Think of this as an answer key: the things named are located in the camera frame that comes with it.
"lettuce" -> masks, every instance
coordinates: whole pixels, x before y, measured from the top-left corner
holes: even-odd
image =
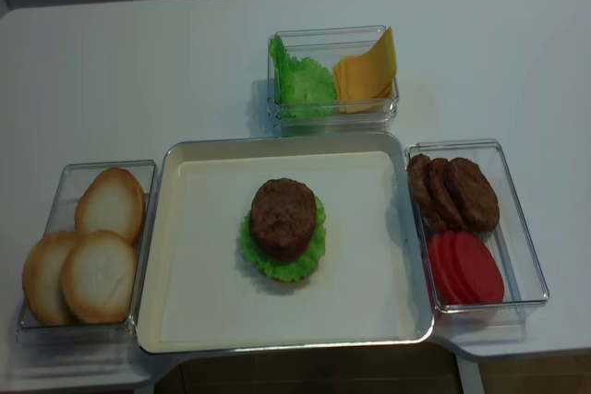
[[[266,276],[278,281],[300,281],[309,276],[326,251],[326,212],[316,197],[316,228],[306,251],[294,260],[281,262],[267,256],[257,241],[250,235],[250,211],[242,221],[240,229],[240,250],[244,258],[260,269]]]
[[[279,36],[271,39],[269,53],[273,58],[275,76],[279,80],[276,100],[283,105],[324,103],[336,101],[336,89],[331,72],[318,61],[291,57]],[[286,109],[285,117],[315,117],[333,113],[330,108],[312,110]]]

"yellow cheese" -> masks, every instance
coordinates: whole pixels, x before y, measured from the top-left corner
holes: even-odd
[[[369,51],[359,56],[345,57],[339,73],[342,100],[368,100],[379,97],[396,75],[396,51],[392,28],[388,28]]]
[[[392,96],[392,83],[390,85],[388,85],[388,87],[386,87],[386,89],[384,91],[382,91],[380,94],[378,94],[376,99],[388,99],[391,96]]]
[[[348,97],[347,97],[347,80],[346,80],[346,75],[344,73],[344,60],[349,58],[349,57],[353,57],[351,55],[346,55],[344,57],[341,57],[341,61],[334,67],[334,73],[335,73],[335,78],[338,79],[339,82],[339,101],[347,101]],[[341,113],[345,113],[347,112],[347,107],[346,106],[342,106],[340,108]]]

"red tomato slice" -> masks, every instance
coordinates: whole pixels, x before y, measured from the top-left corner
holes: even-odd
[[[474,303],[502,302],[505,287],[495,259],[473,234],[461,232],[452,244],[452,264]]]
[[[448,278],[447,269],[443,266],[441,247],[443,235],[434,234],[428,241],[428,260],[433,270],[433,278],[439,290],[439,294],[446,304],[462,304],[462,299],[453,289],[452,283]]]
[[[462,304],[475,304],[476,298],[465,288],[453,264],[453,243],[456,238],[457,235],[452,231],[446,231],[441,237],[441,264],[446,270],[453,291],[460,297]]]

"sausage patty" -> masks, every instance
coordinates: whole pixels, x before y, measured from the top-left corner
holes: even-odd
[[[445,184],[472,231],[491,231],[499,223],[499,201],[473,161],[461,157],[445,167]]]
[[[418,154],[408,162],[406,172],[410,184],[410,194],[421,209],[423,221],[434,233],[447,230],[447,223],[441,218],[428,193],[428,166],[431,159],[425,154]]]
[[[298,257],[315,228],[316,198],[307,186],[284,178],[259,188],[250,208],[250,233],[269,256]]]
[[[445,186],[443,172],[448,162],[446,159],[434,159],[428,167],[428,191],[431,194],[435,209],[454,231],[465,231],[466,226],[458,209],[455,207],[450,193]]]

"bun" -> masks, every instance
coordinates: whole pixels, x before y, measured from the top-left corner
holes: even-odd
[[[45,325],[65,325],[72,320],[60,288],[60,272],[79,241],[76,233],[51,233],[29,252],[22,270],[22,289],[30,311]]]
[[[146,215],[144,191],[127,170],[110,168],[86,190],[74,215],[76,231],[108,230],[134,245]]]
[[[123,321],[129,310],[138,256],[110,231],[87,235],[62,267],[67,305],[85,323]]]

